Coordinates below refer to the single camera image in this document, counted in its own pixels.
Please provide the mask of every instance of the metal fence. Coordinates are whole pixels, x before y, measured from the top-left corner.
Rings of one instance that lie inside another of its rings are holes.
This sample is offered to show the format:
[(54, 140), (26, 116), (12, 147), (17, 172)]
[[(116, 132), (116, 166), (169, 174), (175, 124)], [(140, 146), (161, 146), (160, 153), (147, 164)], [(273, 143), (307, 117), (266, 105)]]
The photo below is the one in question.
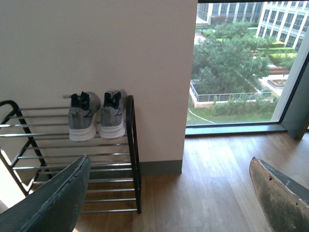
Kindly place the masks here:
[(260, 97), (269, 98), (272, 92), (256, 92), (256, 93), (223, 93), (223, 94), (198, 94), (195, 90), (192, 82), (190, 82), (190, 88), (197, 99), (197, 102), (213, 102), (217, 97), (218, 102), (225, 102), (229, 100), (241, 100), (246, 97), (248, 100), (256, 100)]

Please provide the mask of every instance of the shoe pair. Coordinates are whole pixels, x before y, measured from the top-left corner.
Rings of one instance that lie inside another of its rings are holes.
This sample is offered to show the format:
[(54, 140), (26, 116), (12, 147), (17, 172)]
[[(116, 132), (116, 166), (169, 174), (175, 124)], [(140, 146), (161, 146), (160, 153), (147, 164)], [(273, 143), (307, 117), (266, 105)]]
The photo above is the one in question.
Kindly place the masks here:
[[(125, 113), (124, 91), (109, 91), (104, 94), (104, 104), (100, 117), (100, 137), (115, 139), (124, 136)], [(72, 141), (87, 141), (97, 133), (97, 117), (101, 102), (93, 92), (71, 95), (69, 110), (69, 138)]]

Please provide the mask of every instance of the grass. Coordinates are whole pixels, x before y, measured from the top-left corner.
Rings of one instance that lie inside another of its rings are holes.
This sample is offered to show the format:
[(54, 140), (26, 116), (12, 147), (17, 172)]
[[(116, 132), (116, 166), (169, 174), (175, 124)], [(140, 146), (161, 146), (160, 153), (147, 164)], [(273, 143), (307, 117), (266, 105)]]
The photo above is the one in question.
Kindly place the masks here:
[[(224, 123), (246, 123), (246, 122), (267, 122), (271, 120), (272, 113), (264, 113), (264, 114), (256, 114), (251, 113), (249, 115), (237, 115), (237, 116), (212, 116), (211, 109), (207, 108), (194, 108), (193, 102), (191, 98), (189, 99), (189, 107), (192, 113), (195, 115), (202, 117), (206, 120), (214, 122), (216, 124), (224, 124)], [(193, 115), (188, 110), (187, 115), (187, 126), (188, 125), (210, 125), (213, 124), (211, 122), (205, 121)]]

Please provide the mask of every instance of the white shoe sole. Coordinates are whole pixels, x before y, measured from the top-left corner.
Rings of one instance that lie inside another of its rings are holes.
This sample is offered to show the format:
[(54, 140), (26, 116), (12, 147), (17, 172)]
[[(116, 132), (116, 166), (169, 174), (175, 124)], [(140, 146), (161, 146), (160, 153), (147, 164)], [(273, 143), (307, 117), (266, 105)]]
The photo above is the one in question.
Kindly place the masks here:
[(69, 139), (74, 142), (82, 142), (93, 139), (97, 133), (97, 115), (92, 118), (90, 127), (85, 129), (71, 129), (69, 128)]
[(100, 137), (104, 139), (117, 139), (126, 133), (124, 121), (122, 120), (119, 126), (103, 127), (100, 128)]

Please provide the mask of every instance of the shoe rack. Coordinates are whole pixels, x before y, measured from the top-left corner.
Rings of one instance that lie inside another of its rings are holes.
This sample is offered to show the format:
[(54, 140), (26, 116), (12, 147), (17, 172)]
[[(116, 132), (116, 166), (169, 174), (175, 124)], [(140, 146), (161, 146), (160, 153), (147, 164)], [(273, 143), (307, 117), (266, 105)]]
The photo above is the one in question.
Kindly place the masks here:
[(126, 98), (126, 134), (118, 139), (102, 139), (97, 133), (86, 142), (70, 141), (68, 111), (68, 107), (19, 108), (14, 101), (0, 102), (0, 159), (20, 190), (28, 196), (88, 154), (91, 171), (81, 213), (141, 213), (133, 96)]

